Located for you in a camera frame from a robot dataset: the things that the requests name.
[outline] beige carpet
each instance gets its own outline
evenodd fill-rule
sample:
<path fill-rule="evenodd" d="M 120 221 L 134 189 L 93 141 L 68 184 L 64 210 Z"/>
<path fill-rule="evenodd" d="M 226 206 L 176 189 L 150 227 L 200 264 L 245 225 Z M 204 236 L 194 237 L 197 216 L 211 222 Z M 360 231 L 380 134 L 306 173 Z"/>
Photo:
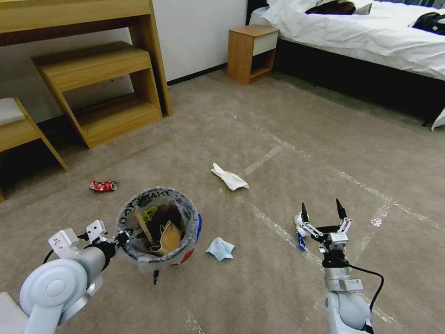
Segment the beige carpet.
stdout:
<path fill-rule="evenodd" d="M 95 219 L 113 230 L 122 204 L 164 185 L 186 193 L 203 216 L 184 264 L 156 287 L 120 254 L 104 286 L 58 330 L 78 333 L 329 333 L 317 244 L 296 247 L 293 216 L 304 201 L 315 226 L 348 216 L 349 260 L 386 278 L 376 333 L 444 333 L 445 128 L 275 73 L 245 87 L 225 71 L 171 87 L 174 115 L 87 150 L 65 145 L 71 167 L 38 168 L 5 189 L 0 204 L 0 291 L 17 298 L 56 231 Z M 31 168 L 35 161 L 28 161 Z M 211 164 L 241 175 L 231 192 Z M 114 179 L 114 193 L 88 189 Z M 233 260 L 204 251 L 215 237 Z M 371 298 L 378 279 L 356 273 Z"/>

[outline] crushed soda can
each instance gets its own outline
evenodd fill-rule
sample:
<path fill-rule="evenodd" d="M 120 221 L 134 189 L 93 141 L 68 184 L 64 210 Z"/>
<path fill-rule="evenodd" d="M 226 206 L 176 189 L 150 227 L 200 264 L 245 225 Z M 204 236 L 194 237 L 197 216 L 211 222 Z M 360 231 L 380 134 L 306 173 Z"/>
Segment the crushed soda can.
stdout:
<path fill-rule="evenodd" d="M 117 189 L 117 183 L 116 181 L 92 181 L 89 184 L 89 188 L 100 193 L 109 193 Z"/>

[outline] wooden chair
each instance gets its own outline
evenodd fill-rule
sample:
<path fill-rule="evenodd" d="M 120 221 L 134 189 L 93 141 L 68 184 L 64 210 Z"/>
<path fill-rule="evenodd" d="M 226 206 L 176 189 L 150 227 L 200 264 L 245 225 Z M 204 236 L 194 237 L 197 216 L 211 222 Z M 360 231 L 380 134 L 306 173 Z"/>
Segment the wooden chair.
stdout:
<path fill-rule="evenodd" d="M 65 162 L 29 116 L 20 100 L 17 98 L 0 99 L 0 153 L 36 139 L 43 140 L 64 170 L 68 172 Z M 4 200 L 5 197 L 0 190 L 0 202 Z"/>

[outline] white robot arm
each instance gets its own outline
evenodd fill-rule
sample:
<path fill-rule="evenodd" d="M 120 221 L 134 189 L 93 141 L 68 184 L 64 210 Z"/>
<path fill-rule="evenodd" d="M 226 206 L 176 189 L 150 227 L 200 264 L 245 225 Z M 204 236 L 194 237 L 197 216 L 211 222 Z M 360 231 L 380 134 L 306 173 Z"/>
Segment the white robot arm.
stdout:
<path fill-rule="evenodd" d="M 326 294 L 325 307 L 329 316 L 331 334 L 374 333 L 371 325 L 373 302 L 371 306 L 368 306 L 358 294 L 363 290 L 363 283 L 360 279 L 352 277 L 350 267 L 354 266 L 348 263 L 343 253 L 349 241 L 346 233 L 352 225 L 352 219 L 347 218 L 346 211 L 338 200 L 337 210 L 340 217 L 337 225 L 317 229 L 309 224 L 303 203 L 302 211 L 295 219 L 297 230 L 303 234 L 303 237 L 310 235 L 312 239 L 320 242 L 319 250 L 324 256 L 322 262 L 324 283 L 329 291 Z"/>
<path fill-rule="evenodd" d="M 53 334 L 58 325 L 84 307 L 103 284 L 101 271 L 118 248 L 129 242 L 130 233 L 121 231 L 107 239 L 103 222 L 96 220 L 81 236 L 89 241 L 84 249 L 77 247 L 79 238 L 72 229 L 49 238 L 59 259 L 35 269 L 22 285 L 20 306 L 29 316 L 24 333 Z"/>

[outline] wooden nightstand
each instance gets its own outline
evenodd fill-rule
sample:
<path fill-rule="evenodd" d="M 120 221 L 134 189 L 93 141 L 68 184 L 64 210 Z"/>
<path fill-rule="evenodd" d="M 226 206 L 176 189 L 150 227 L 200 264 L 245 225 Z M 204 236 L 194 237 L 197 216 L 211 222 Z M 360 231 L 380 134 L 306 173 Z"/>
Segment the wooden nightstand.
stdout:
<path fill-rule="evenodd" d="M 270 75 L 278 31 L 258 25 L 229 30 L 229 78 L 248 85 Z"/>

